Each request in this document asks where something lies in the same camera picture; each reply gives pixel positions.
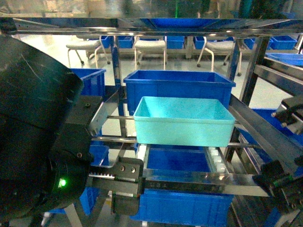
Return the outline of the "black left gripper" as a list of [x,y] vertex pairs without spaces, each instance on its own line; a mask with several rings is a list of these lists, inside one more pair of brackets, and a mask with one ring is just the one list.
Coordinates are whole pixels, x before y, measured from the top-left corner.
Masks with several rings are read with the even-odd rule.
[[143,194],[144,162],[137,158],[118,156],[112,166],[91,166],[90,186],[111,191],[111,212],[134,216],[138,213]]

